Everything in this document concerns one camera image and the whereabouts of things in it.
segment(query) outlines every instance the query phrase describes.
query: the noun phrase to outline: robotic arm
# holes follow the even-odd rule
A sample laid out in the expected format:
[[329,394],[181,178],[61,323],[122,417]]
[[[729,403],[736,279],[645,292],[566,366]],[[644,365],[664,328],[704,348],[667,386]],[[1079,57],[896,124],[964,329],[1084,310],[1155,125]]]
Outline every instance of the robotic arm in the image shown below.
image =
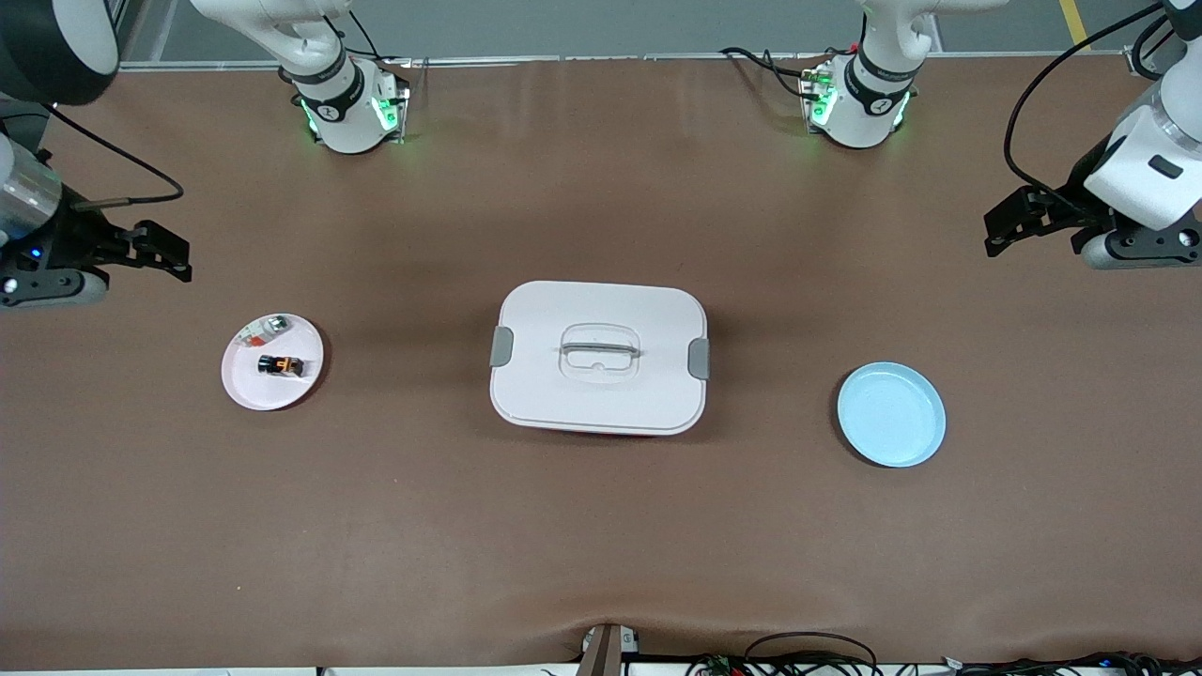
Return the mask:
[[910,84],[930,52],[922,18],[932,13],[983,12],[1008,0],[856,0],[864,7],[864,35],[855,54],[816,69],[805,89],[811,128],[850,148],[870,148],[902,123]]
[[346,53],[326,19],[352,0],[192,0],[206,17],[255,41],[300,93],[316,138],[337,153],[364,153],[404,135],[409,83]]
[[[7,95],[89,103],[117,66],[105,0],[0,2],[0,89]],[[97,203],[63,184],[48,159],[0,134],[0,310],[96,302],[108,290],[105,265],[191,280],[188,242],[150,220],[132,230],[111,224]]]
[[1025,185],[986,214],[992,256],[1027,237],[1079,229],[1097,269],[1198,265],[1202,200],[1202,0],[1162,0],[1185,55],[1129,107],[1052,195]]

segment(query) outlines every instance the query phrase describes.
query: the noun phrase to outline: green indicator light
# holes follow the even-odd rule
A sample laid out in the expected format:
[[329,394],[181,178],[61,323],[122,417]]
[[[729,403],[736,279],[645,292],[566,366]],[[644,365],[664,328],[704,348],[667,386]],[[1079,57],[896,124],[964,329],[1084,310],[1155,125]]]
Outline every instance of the green indicator light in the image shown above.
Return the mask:
[[898,103],[898,114],[893,118],[893,129],[897,129],[902,124],[902,117],[905,115],[905,105],[910,102],[910,93],[906,91],[905,96],[902,97],[902,102]]
[[831,117],[831,108],[834,105],[834,100],[838,97],[838,90],[834,87],[827,87],[826,91],[819,96],[819,100],[814,102],[811,120],[814,124],[822,125],[827,123]]
[[303,99],[300,100],[300,109],[304,111],[304,117],[309,120],[309,130],[313,131],[314,135],[320,135],[317,132],[317,123],[313,119],[313,111],[309,109],[309,105],[305,103]]
[[397,129],[397,107],[387,100],[381,101],[379,99],[371,99],[371,102],[375,103],[376,117],[380,118],[380,126],[382,126],[385,131]]

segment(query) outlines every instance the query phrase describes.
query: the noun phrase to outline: black cable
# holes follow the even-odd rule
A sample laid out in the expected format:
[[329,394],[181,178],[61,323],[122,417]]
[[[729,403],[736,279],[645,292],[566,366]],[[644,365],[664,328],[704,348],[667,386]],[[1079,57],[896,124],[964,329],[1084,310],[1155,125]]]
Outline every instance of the black cable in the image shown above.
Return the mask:
[[965,664],[957,676],[1064,676],[1064,671],[1078,674],[1076,668],[1119,669],[1125,676],[1184,676],[1202,670],[1202,658],[1190,662],[1161,660],[1142,653],[1106,652],[1093,653],[1064,662],[1035,662],[1019,659],[1001,664]]
[[1139,36],[1135,38],[1135,45],[1131,46],[1131,69],[1152,81],[1160,79],[1160,73],[1149,69],[1143,63],[1144,58],[1147,58],[1147,54],[1143,53],[1143,43],[1152,40],[1152,36],[1155,35],[1155,32],[1160,30],[1160,26],[1165,25],[1166,22],[1168,22],[1167,16],[1153,19],[1150,24],[1139,31]]
[[767,669],[764,669],[763,666],[760,666],[755,662],[748,662],[746,665],[750,666],[752,670],[758,671],[760,676],[781,676],[781,675],[784,675],[784,676],[792,676],[791,672],[787,672],[787,671],[785,671],[784,669],[781,669],[779,666],[769,665],[769,666],[772,666],[772,674],[768,674]]
[[1160,38],[1159,42],[1156,42],[1155,45],[1152,46],[1152,49],[1148,49],[1147,52],[1143,53],[1143,58],[1147,59],[1148,57],[1155,54],[1156,49],[1160,49],[1161,47],[1164,47],[1165,43],[1168,42],[1168,38],[1172,37],[1172,36],[1174,36],[1174,35],[1177,35],[1176,30],[1170,30],[1168,32],[1166,32],[1164,35],[1164,37]]
[[161,178],[163,182],[166,182],[168,185],[171,185],[172,188],[175,189],[174,192],[171,192],[168,195],[155,195],[155,196],[151,196],[151,197],[113,197],[113,198],[109,198],[109,200],[97,200],[97,201],[85,202],[84,206],[87,206],[88,209],[100,210],[100,209],[107,209],[107,208],[111,208],[111,207],[124,207],[124,206],[127,206],[127,204],[156,204],[156,203],[160,203],[160,202],[171,202],[172,200],[179,200],[180,197],[184,196],[184,186],[180,185],[179,182],[175,180],[174,178],[167,176],[162,171],[155,168],[153,165],[150,165],[149,162],[147,162],[147,161],[137,158],[132,153],[123,150],[121,148],[118,148],[113,143],[109,143],[108,141],[105,141],[100,136],[96,136],[91,131],[88,131],[87,129],[84,129],[83,125],[81,125],[79,123],[72,120],[71,118],[69,118],[66,115],[64,115],[58,109],[55,109],[53,106],[42,106],[42,107],[46,108],[46,111],[48,113],[50,113],[52,115],[54,115],[55,118],[63,120],[71,129],[78,131],[79,134],[87,136],[88,138],[93,140],[94,142],[103,146],[105,148],[112,150],[113,153],[117,153],[118,155],[125,158],[126,160],[129,160],[129,161],[138,165],[139,167],[147,170],[148,172],[155,174],[156,177]]
[[8,121],[17,118],[42,118],[43,120],[48,120],[50,119],[50,115],[43,115],[42,113],[13,113],[0,118],[0,121]]
[[[839,664],[838,662],[832,662],[832,663],[828,663],[828,664],[822,664],[821,666],[833,666],[839,674],[843,674],[843,676],[852,676],[852,674],[849,672],[846,669],[844,669],[844,665]],[[820,669],[820,665],[814,665],[813,669],[809,669],[805,672],[809,674],[811,671],[817,671],[819,669]],[[856,669],[855,676],[859,676],[859,670],[858,669]]]
[[[383,55],[381,55],[380,52],[376,49],[375,42],[371,40],[371,36],[368,35],[367,29],[363,28],[363,23],[359,22],[359,18],[355,16],[355,12],[349,12],[349,13],[351,14],[351,19],[355,20],[355,25],[358,26],[359,32],[363,34],[363,38],[368,41],[368,46],[371,48],[370,52],[367,52],[367,51],[363,51],[363,49],[351,49],[350,47],[346,47],[346,51],[349,53],[357,54],[359,57],[370,57],[373,61],[388,61],[388,60],[392,60],[392,59],[400,59],[401,58],[401,57],[383,57]],[[338,28],[334,25],[334,22],[329,20],[329,17],[325,17],[323,16],[323,17],[321,17],[321,19],[323,22],[326,22],[326,25],[329,26],[329,30],[333,30],[334,35],[337,35],[339,38],[345,38],[346,37],[346,34],[343,32],[343,31],[340,31],[340,30],[338,30]]]
[[1014,173],[1014,176],[1017,176],[1018,178],[1022,178],[1028,184],[1030,184],[1030,185],[1033,185],[1035,188],[1039,188],[1040,190],[1047,192],[1048,195],[1051,195],[1052,197],[1054,197],[1057,201],[1061,202],[1063,204],[1065,204],[1066,207],[1069,207],[1070,209],[1072,209],[1073,212],[1083,213],[1083,210],[1082,210],[1081,207],[1078,207],[1077,204],[1073,204],[1072,202],[1070,202],[1069,200],[1066,200],[1063,195],[1060,195],[1059,192],[1057,192],[1055,190],[1053,190],[1048,184],[1043,183],[1042,180],[1035,178],[1034,176],[1031,176],[1031,174],[1027,173],[1025,171],[1023,171],[1022,168],[1019,168],[1018,164],[1014,162],[1014,156],[1011,153],[1011,146],[1013,144],[1013,141],[1014,141],[1014,124],[1018,121],[1018,113],[1022,112],[1023,106],[1027,103],[1027,100],[1030,99],[1031,93],[1035,91],[1035,88],[1039,87],[1040,83],[1043,82],[1045,78],[1047,78],[1048,73],[1051,73],[1053,70],[1057,69],[1057,66],[1059,66],[1060,64],[1065,63],[1066,60],[1069,60],[1070,57],[1072,57],[1077,52],[1081,52],[1082,49],[1084,49],[1085,47],[1093,45],[1094,42],[1097,42],[1099,40],[1106,37],[1107,35],[1111,35],[1114,31],[1121,30],[1121,29],[1124,29],[1124,28],[1133,24],[1135,22],[1137,22],[1137,20],[1139,20],[1139,19],[1142,19],[1142,18],[1144,18],[1144,17],[1147,17],[1147,16],[1149,16],[1149,14],[1156,12],[1158,10],[1161,10],[1161,8],[1162,8],[1162,6],[1160,5],[1160,2],[1156,2],[1155,5],[1149,5],[1149,6],[1144,7],[1143,10],[1139,10],[1138,12],[1136,12],[1136,13],[1126,17],[1125,19],[1120,19],[1120,20],[1118,20],[1118,22],[1115,22],[1115,23],[1113,23],[1113,24],[1103,28],[1102,30],[1100,30],[1100,31],[1090,35],[1089,37],[1082,40],[1077,45],[1073,45],[1072,47],[1070,47],[1067,51],[1065,51],[1064,54],[1060,54],[1059,57],[1057,57],[1055,59],[1053,59],[1051,64],[1048,64],[1047,66],[1045,66],[1043,70],[1040,71],[1040,73],[1037,76],[1035,76],[1035,79],[1033,79],[1031,83],[1027,85],[1027,89],[1023,91],[1022,96],[1019,96],[1018,101],[1014,103],[1014,109],[1011,111],[1011,113],[1010,113],[1010,121],[1006,123],[1006,136],[1005,136],[1005,140],[1002,141],[1002,144],[1001,144],[1001,153],[1002,153],[1002,156],[1006,159],[1006,166],[1010,167],[1010,171],[1012,171]]
[[819,100],[819,95],[817,94],[810,94],[809,91],[801,91],[801,90],[797,90],[797,89],[793,89],[792,87],[790,87],[789,83],[785,82],[784,76],[780,72],[780,67],[776,66],[776,61],[774,61],[772,59],[772,53],[768,52],[767,49],[763,51],[763,58],[764,58],[766,61],[768,61],[768,67],[772,69],[773,75],[776,76],[776,82],[779,82],[780,85],[785,88],[785,91],[789,91],[790,94],[792,94],[793,96],[797,96],[798,99],[804,99],[805,101],[817,101]]
[[876,666],[876,653],[873,652],[873,648],[857,641],[856,639],[844,636],[843,634],[832,634],[829,631],[783,631],[780,634],[768,634],[767,636],[751,641],[751,645],[748,646],[745,651],[743,651],[743,659],[744,660],[749,659],[751,656],[751,651],[755,650],[757,646],[762,646],[763,644],[770,641],[780,641],[783,639],[831,639],[834,641],[843,641],[845,644],[851,644],[857,648],[868,653],[868,657],[871,660],[871,665],[874,668]]
[[358,26],[359,32],[363,34],[363,40],[368,41],[368,48],[371,49],[373,54],[375,54],[376,60],[383,59],[383,57],[380,55],[380,51],[375,48],[375,42],[371,40],[371,36],[368,35],[368,29],[363,28],[363,23],[359,22],[359,18],[355,16],[355,12],[347,11],[346,13],[351,16],[351,20],[355,22],[355,25]]
[[856,49],[835,49],[834,47],[827,47],[823,54],[841,54],[844,57],[855,54],[859,46],[864,43],[864,36],[868,35],[868,14],[864,13],[859,17],[859,41],[856,42]]
[[816,671],[822,666],[832,666],[838,669],[840,672],[846,674],[844,666],[852,666],[856,676],[863,676],[859,671],[861,666],[867,666],[873,676],[885,676],[885,672],[876,665],[875,658],[869,662],[853,656],[839,654],[831,651],[803,651],[796,653],[789,653],[778,656],[774,659],[783,659],[797,664],[814,664],[815,666],[807,669],[805,672]]
[[731,54],[739,54],[740,57],[746,57],[748,59],[751,60],[752,64],[760,66],[761,69],[767,69],[767,70],[772,71],[773,75],[776,76],[776,82],[779,82],[780,85],[785,88],[785,91],[789,91],[793,96],[798,96],[801,99],[805,99],[807,101],[817,101],[817,99],[819,99],[816,94],[810,94],[808,91],[803,93],[803,91],[799,91],[799,90],[793,89],[792,87],[790,87],[789,83],[785,82],[785,77],[784,76],[787,75],[790,77],[803,77],[803,72],[802,71],[795,71],[792,69],[783,69],[783,67],[778,66],[776,61],[773,60],[773,58],[772,58],[772,53],[768,52],[767,49],[763,51],[763,58],[762,59],[760,57],[756,57],[751,52],[748,52],[746,49],[744,49],[742,47],[727,47],[726,49],[722,49],[719,53],[720,54],[726,54],[727,57],[730,57]]
[[719,54],[726,54],[727,57],[730,57],[731,54],[738,54],[740,57],[746,57],[752,64],[760,66],[761,69],[769,70],[769,71],[770,70],[775,70],[776,72],[780,72],[781,75],[787,75],[790,77],[802,77],[802,71],[795,71],[792,69],[783,69],[780,66],[776,66],[774,69],[772,64],[769,64],[768,61],[764,61],[760,57],[756,57],[755,54],[752,54],[751,52],[748,52],[746,49],[744,49],[742,47],[727,47],[726,49],[720,51]]
[[692,663],[689,665],[689,669],[685,669],[684,676],[692,676],[692,672],[702,664],[706,664],[707,659],[709,659],[709,656],[704,654],[698,656],[697,659],[692,660]]

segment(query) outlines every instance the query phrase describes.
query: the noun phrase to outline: lid handle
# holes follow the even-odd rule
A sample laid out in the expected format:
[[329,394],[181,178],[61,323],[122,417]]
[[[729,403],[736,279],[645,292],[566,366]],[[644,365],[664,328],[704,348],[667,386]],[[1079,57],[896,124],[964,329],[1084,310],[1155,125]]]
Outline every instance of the lid handle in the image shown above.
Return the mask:
[[571,352],[618,352],[632,357],[638,356],[638,348],[618,343],[564,343],[559,346],[559,351],[565,355]]

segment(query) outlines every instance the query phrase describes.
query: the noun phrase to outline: white plate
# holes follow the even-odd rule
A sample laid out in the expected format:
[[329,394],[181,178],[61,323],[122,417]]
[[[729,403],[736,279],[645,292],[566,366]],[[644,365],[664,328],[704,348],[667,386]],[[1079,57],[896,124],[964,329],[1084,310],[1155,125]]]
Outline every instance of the white plate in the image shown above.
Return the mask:
[[[261,348],[246,348],[231,339],[221,357],[221,383],[230,398],[252,410],[275,410],[294,404],[313,389],[326,358],[326,348],[317,327],[303,316],[272,313],[258,318],[282,314],[292,328]],[[258,373],[258,357],[297,357],[304,362],[303,378],[287,378]]]
[[839,390],[839,425],[864,457],[885,467],[914,467],[935,455],[947,415],[929,380],[892,362],[857,368]]

